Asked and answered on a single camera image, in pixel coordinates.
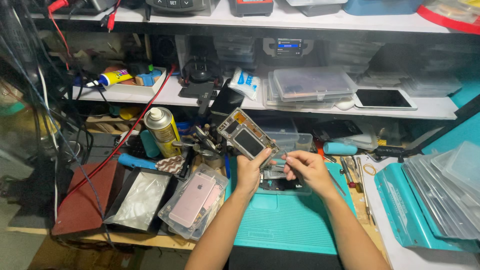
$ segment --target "phone screen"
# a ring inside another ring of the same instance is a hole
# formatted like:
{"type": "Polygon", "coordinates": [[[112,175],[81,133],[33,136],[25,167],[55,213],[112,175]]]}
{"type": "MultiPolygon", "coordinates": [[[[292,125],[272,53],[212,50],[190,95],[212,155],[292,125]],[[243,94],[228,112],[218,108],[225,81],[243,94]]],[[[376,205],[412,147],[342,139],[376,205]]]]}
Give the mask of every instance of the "phone screen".
{"type": "Polygon", "coordinates": [[[303,39],[278,38],[276,55],[278,57],[298,57],[302,55],[303,39]]]}
{"type": "Polygon", "coordinates": [[[223,84],[222,90],[220,90],[212,107],[210,107],[210,111],[213,114],[229,116],[234,109],[241,106],[244,96],[230,89],[228,84],[231,80],[232,79],[228,79],[223,84]]]}
{"type": "Polygon", "coordinates": [[[356,95],[365,107],[412,107],[398,90],[358,89],[356,95]]]}

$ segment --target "blue wall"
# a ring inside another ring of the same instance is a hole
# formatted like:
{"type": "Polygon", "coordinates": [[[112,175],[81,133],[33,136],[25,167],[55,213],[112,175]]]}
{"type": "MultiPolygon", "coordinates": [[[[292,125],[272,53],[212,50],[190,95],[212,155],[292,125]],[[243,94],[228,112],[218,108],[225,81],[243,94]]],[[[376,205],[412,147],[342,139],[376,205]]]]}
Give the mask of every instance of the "blue wall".
{"type": "MultiPolygon", "coordinates": [[[[462,89],[451,97],[452,101],[459,108],[477,95],[480,95],[480,82],[478,79],[464,79],[462,80],[462,85],[462,89]]],[[[456,148],[463,141],[470,141],[480,146],[480,112],[422,149],[422,152],[431,154],[433,149],[440,153],[446,152],[456,148]]]]}

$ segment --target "white tablet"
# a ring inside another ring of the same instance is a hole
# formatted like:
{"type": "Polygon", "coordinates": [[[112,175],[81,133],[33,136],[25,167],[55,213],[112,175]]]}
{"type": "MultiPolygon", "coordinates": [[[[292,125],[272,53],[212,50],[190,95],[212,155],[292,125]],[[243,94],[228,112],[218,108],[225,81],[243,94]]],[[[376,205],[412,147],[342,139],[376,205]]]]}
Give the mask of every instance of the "white tablet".
{"type": "Polygon", "coordinates": [[[417,105],[399,88],[360,87],[355,95],[358,110],[416,110],[417,105]]]}

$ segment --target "white spray cap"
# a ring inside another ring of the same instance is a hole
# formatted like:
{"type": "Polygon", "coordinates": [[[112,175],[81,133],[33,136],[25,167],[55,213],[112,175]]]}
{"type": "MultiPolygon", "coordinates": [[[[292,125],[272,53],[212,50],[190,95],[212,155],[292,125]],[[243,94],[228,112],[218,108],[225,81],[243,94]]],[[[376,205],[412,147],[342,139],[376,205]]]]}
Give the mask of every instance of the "white spray cap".
{"type": "Polygon", "coordinates": [[[99,85],[98,81],[92,81],[92,82],[87,84],[87,87],[92,87],[92,86],[97,86],[97,85],[99,85]]]}
{"type": "Polygon", "coordinates": [[[153,120],[159,120],[163,117],[163,112],[159,108],[152,108],[150,109],[150,118],[153,120]]]}

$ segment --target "black box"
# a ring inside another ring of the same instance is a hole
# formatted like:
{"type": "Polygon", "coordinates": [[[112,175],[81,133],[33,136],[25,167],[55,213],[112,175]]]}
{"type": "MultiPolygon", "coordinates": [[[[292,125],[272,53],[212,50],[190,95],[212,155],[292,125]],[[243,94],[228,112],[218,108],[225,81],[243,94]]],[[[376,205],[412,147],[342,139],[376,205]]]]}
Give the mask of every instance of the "black box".
{"type": "Polygon", "coordinates": [[[115,231],[136,231],[136,232],[147,232],[151,233],[154,235],[157,235],[159,230],[161,229],[164,233],[162,234],[167,234],[167,235],[173,235],[171,232],[168,231],[168,226],[164,224],[164,222],[158,217],[158,212],[162,209],[162,207],[168,202],[168,200],[173,196],[175,193],[175,189],[177,188],[178,185],[178,180],[177,178],[172,175],[169,172],[162,172],[162,171],[157,171],[157,170],[152,170],[152,169],[146,169],[146,168],[140,168],[140,167],[135,167],[131,174],[128,176],[127,180],[123,184],[122,189],[120,190],[120,193],[118,194],[117,198],[113,202],[110,210],[105,216],[105,219],[108,219],[109,217],[117,214],[118,210],[120,209],[123,201],[125,200],[125,197],[127,196],[128,192],[130,191],[131,187],[133,186],[133,183],[137,179],[138,175],[141,173],[151,173],[151,174],[157,174],[157,175],[165,175],[168,177],[168,183],[167,186],[165,187],[165,191],[162,195],[162,198],[160,199],[160,203],[158,204],[155,213],[153,215],[152,221],[150,222],[150,225],[148,225],[147,230],[142,230],[139,228],[133,228],[129,226],[125,226],[122,224],[117,224],[117,223],[108,223],[108,227],[112,228],[115,231]]]}

